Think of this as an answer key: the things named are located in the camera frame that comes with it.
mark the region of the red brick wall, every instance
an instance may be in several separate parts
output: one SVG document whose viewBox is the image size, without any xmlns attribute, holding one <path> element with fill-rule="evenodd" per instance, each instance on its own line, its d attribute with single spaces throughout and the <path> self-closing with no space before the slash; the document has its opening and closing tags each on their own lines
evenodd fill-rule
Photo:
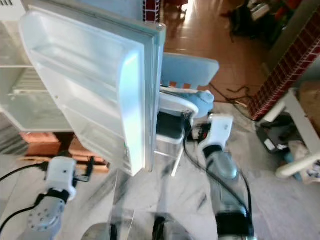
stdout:
<svg viewBox="0 0 320 240">
<path fill-rule="evenodd" d="M 143 21 L 159 23 L 160 0 L 143 0 Z"/>
<path fill-rule="evenodd" d="M 252 119 L 259 120 L 269 112 L 319 54 L 320 7 L 271 71 L 258 93 L 250 100 L 248 110 Z"/>
</svg>

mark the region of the brown floor tile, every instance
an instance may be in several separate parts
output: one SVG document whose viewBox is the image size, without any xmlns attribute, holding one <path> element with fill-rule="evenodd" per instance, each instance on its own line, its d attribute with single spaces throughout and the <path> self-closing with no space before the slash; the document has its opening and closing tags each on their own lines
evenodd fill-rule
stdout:
<svg viewBox="0 0 320 240">
<path fill-rule="evenodd" d="M 161 21 L 167 25 L 164 51 L 167 53 L 217 60 L 220 69 L 212 83 L 228 97 L 240 97 L 245 93 L 232 93 L 243 85 L 255 94 L 265 76 L 261 71 L 268 49 L 258 39 L 232 37 L 229 20 L 221 17 L 242 4 L 242 0 L 189 0 L 187 12 L 180 13 L 175 6 L 167 5 L 161 12 Z M 212 87 L 208 89 L 218 102 L 226 100 Z"/>
<path fill-rule="evenodd" d="M 229 91 L 228 89 L 232 90 L 232 91 L 237 91 L 238 89 L 240 89 L 241 87 L 243 87 L 243 85 L 236 85 L 236 84 L 223 84 L 223 83 L 217 83 L 214 82 L 214 80 L 212 81 L 212 84 L 223 94 L 225 95 L 227 98 L 239 98 L 239 97 L 243 97 L 245 96 L 245 90 L 241 90 L 240 92 L 237 93 L 233 93 L 231 91 Z M 251 86 L 248 85 L 249 88 L 249 95 L 253 96 L 254 94 L 256 94 L 260 87 L 259 86 Z M 220 102 L 220 103 L 225 103 L 227 102 L 226 99 L 220 95 L 211 85 L 208 86 L 200 86 L 198 88 L 201 91 L 206 91 L 209 90 L 213 95 L 214 95 L 214 101 L 215 102 Z M 242 103 L 246 103 L 246 99 L 242 99 L 239 100 Z"/>
</svg>

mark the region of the chair backrest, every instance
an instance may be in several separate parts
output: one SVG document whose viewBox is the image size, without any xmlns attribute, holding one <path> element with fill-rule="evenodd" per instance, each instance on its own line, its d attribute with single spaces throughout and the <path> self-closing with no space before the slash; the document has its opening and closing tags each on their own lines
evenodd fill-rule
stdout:
<svg viewBox="0 0 320 240">
<path fill-rule="evenodd" d="M 175 53 L 164 53 L 162 61 L 161 84 L 168 87 L 171 82 L 175 88 L 183 88 L 185 84 L 190 89 L 207 86 L 219 70 L 216 60 L 188 56 Z"/>
</svg>

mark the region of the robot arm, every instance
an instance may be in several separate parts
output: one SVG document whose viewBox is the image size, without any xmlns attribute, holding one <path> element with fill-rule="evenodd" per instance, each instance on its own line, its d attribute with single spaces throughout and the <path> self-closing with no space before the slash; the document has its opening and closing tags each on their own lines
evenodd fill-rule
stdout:
<svg viewBox="0 0 320 240">
<path fill-rule="evenodd" d="M 85 175 L 76 176 L 76 161 L 69 157 L 54 157 L 48 166 L 45 191 L 29 213 L 27 226 L 19 240 L 52 240 L 61 228 L 65 206 L 76 196 L 78 181 L 88 182 L 93 170 L 90 159 Z"/>
<path fill-rule="evenodd" d="M 245 192 L 241 187 L 241 174 L 229 153 L 224 152 L 230 137 L 233 117 L 223 114 L 211 114 L 204 131 L 201 132 L 197 155 L 205 159 L 207 173 L 220 178 L 233 192 L 245 202 Z M 219 239 L 254 240 L 254 227 L 251 209 L 248 210 L 225 187 L 209 179 L 211 202 L 215 214 Z"/>
</svg>

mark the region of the chair leg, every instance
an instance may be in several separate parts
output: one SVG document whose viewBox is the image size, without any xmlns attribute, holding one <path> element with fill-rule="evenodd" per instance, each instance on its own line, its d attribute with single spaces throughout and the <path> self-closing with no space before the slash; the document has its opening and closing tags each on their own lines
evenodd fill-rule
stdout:
<svg viewBox="0 0 320 240">
<path fill-rule="evenodd" d="M 178 157 L 177 157 L 177 159 L 175 160 L 175 163 L 174 163 L 174 167 L 173 167 L 173 170 L 172 170 L 172 173 L 171 173 L 172 177 L 176 176 L 176 172 L 178 170 L 178 166 L 179 166 L 179 163 L 180 163 L 180 160 L 181 160 L 183 154 L 184 154 L 184 147 L 182 146 L 180 148 Z"/>
</svg>

